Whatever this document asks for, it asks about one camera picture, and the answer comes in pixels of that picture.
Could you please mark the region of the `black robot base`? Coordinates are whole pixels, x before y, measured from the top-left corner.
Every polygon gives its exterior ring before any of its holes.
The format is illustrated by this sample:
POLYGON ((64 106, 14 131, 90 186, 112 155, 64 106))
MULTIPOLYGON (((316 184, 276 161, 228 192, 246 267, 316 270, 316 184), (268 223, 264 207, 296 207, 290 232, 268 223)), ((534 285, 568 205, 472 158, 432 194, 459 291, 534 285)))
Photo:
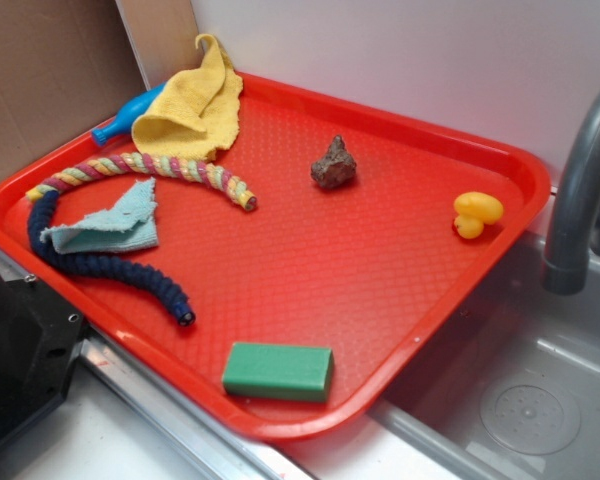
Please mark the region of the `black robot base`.
POLYGON ((0 275, 0 448, 66 400, 86 327, 44 281, 0 275))

